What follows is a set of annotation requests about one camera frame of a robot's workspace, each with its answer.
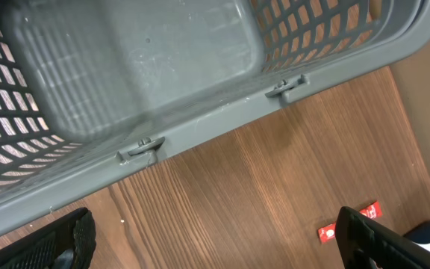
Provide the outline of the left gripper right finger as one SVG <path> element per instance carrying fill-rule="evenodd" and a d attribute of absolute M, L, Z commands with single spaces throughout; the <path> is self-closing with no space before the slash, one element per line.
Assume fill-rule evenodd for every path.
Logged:
<path fill-rule="evenodd" d="M 347 206 L 335 238 L 345 268 L 430 268 L 428 250 Z"/>

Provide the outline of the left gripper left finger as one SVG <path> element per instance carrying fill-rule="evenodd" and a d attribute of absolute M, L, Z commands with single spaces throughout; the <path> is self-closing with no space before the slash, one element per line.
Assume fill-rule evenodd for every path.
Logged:
<path fill-rule="evenodd" d="M 95 248 L 92 212 L 78 208 L 0 249 L 0 269 L 88 269 Z"/>

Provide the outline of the red coffee stick sachet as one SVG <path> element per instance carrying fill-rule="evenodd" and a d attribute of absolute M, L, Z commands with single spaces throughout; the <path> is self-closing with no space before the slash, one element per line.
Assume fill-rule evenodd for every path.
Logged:
<path fill-rule="evenodd" d="M 381 217 L 383 215 L 379 201 L 369 204 L 358 212 L 369 219 L 376 219 L 377 217 Z M 317 230 L 318 238 L 321 244 L 327 243 L 328 241 L 335 238 L 335 226 L 336 223 L 333 222 Z"/>

